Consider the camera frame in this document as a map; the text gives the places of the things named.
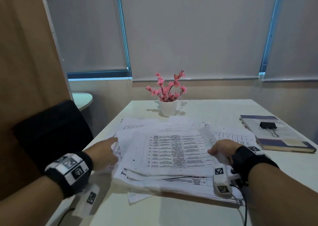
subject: book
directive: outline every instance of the book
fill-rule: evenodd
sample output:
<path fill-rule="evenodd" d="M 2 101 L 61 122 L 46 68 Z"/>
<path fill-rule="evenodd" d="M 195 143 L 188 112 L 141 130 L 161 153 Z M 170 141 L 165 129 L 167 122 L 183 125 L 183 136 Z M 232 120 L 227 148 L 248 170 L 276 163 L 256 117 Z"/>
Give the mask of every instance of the book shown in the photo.
<path fill-rule="evenodd" d="M 264 150 L 314 153 L 316 148 L 289 125 L 275 116 L 241 115 L 243 125 L 252 131 Z M 261 122 L 273 122 L 276 129 L 262 129 Z"/>

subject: forearm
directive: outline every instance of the forearm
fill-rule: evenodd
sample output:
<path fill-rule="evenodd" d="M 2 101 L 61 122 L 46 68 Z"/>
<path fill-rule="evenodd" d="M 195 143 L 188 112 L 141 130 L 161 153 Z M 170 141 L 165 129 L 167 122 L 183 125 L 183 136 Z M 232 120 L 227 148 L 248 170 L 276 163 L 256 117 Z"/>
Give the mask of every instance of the forearm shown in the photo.
<path fill-rule="evenodd" d="M 0 202 L 0 225 L 43 226 L 62 200 L 59 185 L 40 177 Z"/>
<path fill-rule="evenodd" d="M 267 225 L 318 225 L 318 193 L 278 168 L 257 164 L 248 182 L 255 206 Z"/>

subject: wooden panel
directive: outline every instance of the wooden panel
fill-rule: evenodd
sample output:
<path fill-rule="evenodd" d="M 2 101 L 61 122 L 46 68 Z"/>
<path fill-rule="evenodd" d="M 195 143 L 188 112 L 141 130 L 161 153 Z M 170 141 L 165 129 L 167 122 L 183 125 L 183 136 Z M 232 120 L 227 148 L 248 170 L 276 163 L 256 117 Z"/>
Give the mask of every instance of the wooden panel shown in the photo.
<path fill-rule="evenodd" d="M 70 99 L 42 0 L 0 0 L 0 200 L 40 176 L 11 128 Z"/>

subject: roller blind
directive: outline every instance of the roller blind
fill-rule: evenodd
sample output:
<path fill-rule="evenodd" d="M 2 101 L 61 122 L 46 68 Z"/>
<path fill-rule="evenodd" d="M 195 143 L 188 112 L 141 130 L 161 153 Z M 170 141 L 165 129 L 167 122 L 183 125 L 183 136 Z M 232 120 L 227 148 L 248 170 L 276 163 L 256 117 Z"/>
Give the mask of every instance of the roller blind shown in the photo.
<path fill-rule="evenodd" d="M 283 0 L 265 81 L 318 80 L 318 0 Z"/>
<path fill-rule="evenodd" d="M 122 0 L 133 80 L 257 78 L 274 0 Z"/>
<path fill-rule="evenodd" d="M 116 0 L 46 0 L 66 72 L 126 69 Z"/>

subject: black chair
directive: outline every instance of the black chair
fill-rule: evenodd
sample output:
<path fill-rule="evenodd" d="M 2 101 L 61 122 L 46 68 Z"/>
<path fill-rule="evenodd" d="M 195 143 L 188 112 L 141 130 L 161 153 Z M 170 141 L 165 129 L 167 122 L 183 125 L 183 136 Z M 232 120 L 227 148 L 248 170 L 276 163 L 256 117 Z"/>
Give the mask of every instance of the black chair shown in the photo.
<path fill-rule="evenodd" d="M 88 124 L 71 100 L 18 123 L 13 133 L 42 174 L 48 164 L 66 153 L 83 150 L 93 140 Z"/>

